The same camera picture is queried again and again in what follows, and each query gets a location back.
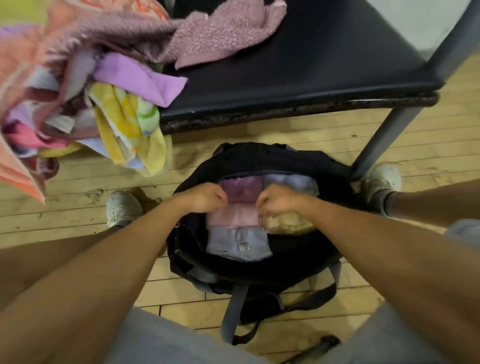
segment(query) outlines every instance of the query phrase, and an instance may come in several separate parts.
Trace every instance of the gray shorts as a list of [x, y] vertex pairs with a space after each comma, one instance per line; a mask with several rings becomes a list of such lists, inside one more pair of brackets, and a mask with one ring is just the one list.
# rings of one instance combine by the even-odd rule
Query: gray shorts
[[[480, 246], [480, 221], [461, 220], [445, 233], [469, 246]], [[345, 343], [318, 364], [447, 363], [413, 332], [388, 303]], [[242, 349], [175, 324], [141, 309], [127, 315], [104, 364], [266, 364]]]

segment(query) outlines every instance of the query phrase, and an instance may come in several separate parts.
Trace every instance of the clothes pile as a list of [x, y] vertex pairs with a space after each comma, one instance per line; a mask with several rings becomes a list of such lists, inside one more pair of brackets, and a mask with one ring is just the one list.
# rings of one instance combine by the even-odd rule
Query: clothes pile
[[0, 28], [0, 179], [45, 202], [56, 157], [91, 148], [143, 176], [168, 168], [159, 127], [188, 80], [153, 71], [217, 61], [271, 36], [276, 0], [227, 0], [171, 20], [154, 0], [54, 0], [45, 24]]
[[218, 184], [227, 193], [228, 205], [206, 216], [207, 253], [255, 262], [273, 255], [268, 234], [303, 235], [315, 230], [311, 222], [296, 213], [267, 219], [259, 216], [255, 202], [260, 192], [273, 183], [303, 194], [319, 194], [315, 180], [298, 174], [266, 174], [220, 181]]

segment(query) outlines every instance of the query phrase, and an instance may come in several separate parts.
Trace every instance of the open bag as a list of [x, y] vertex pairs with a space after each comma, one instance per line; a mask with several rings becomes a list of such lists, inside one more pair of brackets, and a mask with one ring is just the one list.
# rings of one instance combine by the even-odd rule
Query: open bag
[[[349, 166], [321, 151], [296, 151], [278, 144], [222, 144], [175, 193], [205, 182], [273, 173], [311, 177], [318, 184], [318, 198], [360, 208], [358, 195], [349, 182]], [[268, 234], [273, 255], [256, 262], [242, 262], [205, 252], [205, 216], [184, 216], [169, 235], [170, 269], [197, 289], [232, 295], [221, 327], [225, 342], [245, 344], [254, 337], [262, 320], [295, 310], [313, 310], [335, 296], [341, 254], [320, 231], [297, 236]], [[327, 268], [335, 283], [301, 302], [283, 306], [279, 297], [282, 291]], [[251, 323], [256, 325], [250, 333], [235, 335], [238, 325]]]

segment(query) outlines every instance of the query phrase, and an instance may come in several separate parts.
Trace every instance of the person's left arm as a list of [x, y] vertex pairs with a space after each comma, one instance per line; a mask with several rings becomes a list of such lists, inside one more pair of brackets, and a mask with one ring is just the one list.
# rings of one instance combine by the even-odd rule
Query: person's left arm
[[[0, 363], [101, 362], [180, 218], [226, 204], [213, 183], [176, 194], [35, 283], [0, 313]], [[96, 317], [103, 342], [77, 352], [69, 340]]]

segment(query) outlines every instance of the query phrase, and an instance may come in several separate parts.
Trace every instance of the person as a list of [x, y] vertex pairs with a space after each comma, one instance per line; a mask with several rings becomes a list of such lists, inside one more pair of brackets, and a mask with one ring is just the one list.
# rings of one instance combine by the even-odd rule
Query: person
[[[402, 193], [387, 165], [363, 186], [383, 217], [450, 228], [442, 236], [279, 185], [257, 200], [264, 215], [310, 220], [388, 302], [319, 363], [479, 363], [480, 180]], [[226, 204], [206, 183], [142, 216], [118, 191], [107, 203], [109, 230], [0, 250], [0, 363], [265, 363], [132, 309], [179, 219]]]

